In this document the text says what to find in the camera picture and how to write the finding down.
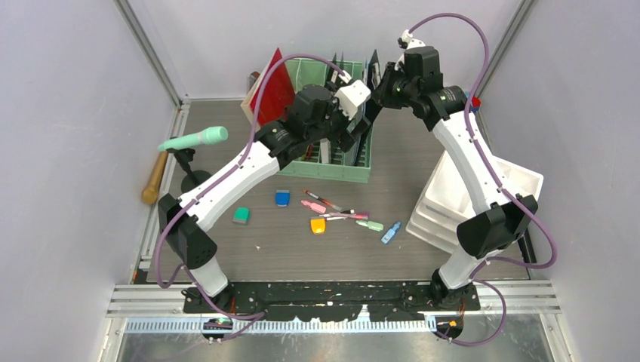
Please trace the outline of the black clipboard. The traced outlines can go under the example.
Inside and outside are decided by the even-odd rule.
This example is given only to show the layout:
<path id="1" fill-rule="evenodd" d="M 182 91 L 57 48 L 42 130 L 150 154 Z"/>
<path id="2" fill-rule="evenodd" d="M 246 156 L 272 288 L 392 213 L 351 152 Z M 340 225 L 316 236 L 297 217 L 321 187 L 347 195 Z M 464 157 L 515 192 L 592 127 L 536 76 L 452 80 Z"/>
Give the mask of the black clipboard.
<path id="1" fill-rule="evenodd" d="M 355 149 L 355 156 L 354 156 L 354 161 L 352 163 L 352 166 L 358 165 L 358 160 L 363 153 L 363 148 L 368 143 L 367 139 L 369 137 L 369 133 L 373 130 L 374 121 L 376 120 L 377 116 L 380 114 L 380 111 L 382 109 L 382 106 L 380 106 L 374 100 L 375 90 L 380 85 L 381 80 L 382 80 L 382 74 L 380 71 L 380 60 L 378 57 L 377 49 L 374 49 L 374 52 L 372 53 L 371 58 L 369 59 L 369 62 L 368 62 L 367 82 L 366 82 L 366 85 L 371 90 L 371 98 L 366 103 L 365 114 L 363 117 L 363 119 L 366 119 L 369 122 L 369 124 L 368 124 L 368 128 L 364 130 L 364 132 L 360 136 L 357 148 Z"/>

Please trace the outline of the white drawer organizer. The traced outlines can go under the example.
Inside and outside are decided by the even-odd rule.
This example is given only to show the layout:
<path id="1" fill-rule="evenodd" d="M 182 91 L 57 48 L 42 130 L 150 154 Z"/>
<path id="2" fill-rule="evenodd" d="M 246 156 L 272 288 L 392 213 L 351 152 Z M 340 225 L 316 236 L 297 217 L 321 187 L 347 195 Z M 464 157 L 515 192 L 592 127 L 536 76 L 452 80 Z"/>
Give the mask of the white drawer organizer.
<path id="1" fill-rule="evenodd" d="M 540 197 L 543 175 L 502 158 L 495 158 L 511 193 Z M 426 243 L 452 254 L 457 245 L 457 226 L 474 216 L 469 193 L 451 157 L 443 152 L 417 201 L 406 231 Z"/>

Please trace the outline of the yellow book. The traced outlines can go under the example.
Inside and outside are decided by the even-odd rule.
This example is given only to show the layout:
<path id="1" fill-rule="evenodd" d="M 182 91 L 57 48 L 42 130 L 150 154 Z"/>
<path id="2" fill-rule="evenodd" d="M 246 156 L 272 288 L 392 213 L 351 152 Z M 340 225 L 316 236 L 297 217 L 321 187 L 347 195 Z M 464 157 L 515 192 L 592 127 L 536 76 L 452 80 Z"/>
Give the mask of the yellow book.
<path id="1" fill-rule="evenodd" d="M 313 149 L 314 149 L 314 145 L 309 145 L 307 147 L 306 153 L 303 158 L 304 161 L 308 161 L 312 157 Z"/>

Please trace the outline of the black book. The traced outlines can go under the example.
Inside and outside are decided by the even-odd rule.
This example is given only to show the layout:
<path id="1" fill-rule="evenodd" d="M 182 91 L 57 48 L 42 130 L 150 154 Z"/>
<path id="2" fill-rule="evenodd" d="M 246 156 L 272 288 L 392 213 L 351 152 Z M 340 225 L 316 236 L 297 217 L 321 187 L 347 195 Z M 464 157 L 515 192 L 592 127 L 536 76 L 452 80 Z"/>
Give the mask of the black book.
<path id="1" fill-rule="evenodd" d="M 325 76 L 325 88 L 335 92 L 343 83 L 340 78 L 340 72 L 343 70 L 343 61 L 338 61 L 337 54 L 333 55 L 331 66 L 328 67 Z"/>

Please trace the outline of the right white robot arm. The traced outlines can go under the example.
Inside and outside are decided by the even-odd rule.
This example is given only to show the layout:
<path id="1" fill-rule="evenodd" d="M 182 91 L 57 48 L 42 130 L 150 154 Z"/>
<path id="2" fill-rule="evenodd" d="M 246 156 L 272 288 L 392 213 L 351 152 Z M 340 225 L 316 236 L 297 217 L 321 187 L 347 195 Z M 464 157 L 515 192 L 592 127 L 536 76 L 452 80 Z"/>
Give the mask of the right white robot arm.
<path id="1" fill-rule="evenodd" d="M 450 309 L 470 288 L 481 265 L 497 256 L 528 227 L 538 203 L 532 195 L 509 195 L 485 141 L 465 111 L 468 100 L 458 86 L 445 87 L 439 53 L 421 41 L 410 41 L 397 62 L 386 65 L 373 92 L 377 105 L 408 107 L 444 146 L 469 193 L 474 217 L 458 225 L 458 245 L 433 272 L 427 296 L 436 308 Z"/>

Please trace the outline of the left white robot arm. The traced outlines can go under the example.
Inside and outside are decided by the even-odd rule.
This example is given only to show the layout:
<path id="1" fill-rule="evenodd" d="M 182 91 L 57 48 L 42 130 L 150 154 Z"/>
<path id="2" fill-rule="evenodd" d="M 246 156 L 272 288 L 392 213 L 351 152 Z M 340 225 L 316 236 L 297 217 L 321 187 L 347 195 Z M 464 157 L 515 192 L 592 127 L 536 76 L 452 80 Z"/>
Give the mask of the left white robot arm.
<path id="1" fill-rule="evenodd" d="M 307 85 L 296 93 L 285 114 L 254 132 L 249 144 L 225 167 L 180 197 L 165 195 L 159 200 L 161 240 L 180 257 L 210 310 L 225 311 L 232 294 L 208 230 L 240 197 L 300 158 L 308 146 L 329 140 L 349 150 L 369 126 L 364 107 L 370 97 L 362 81 L 335 92 Z"/>

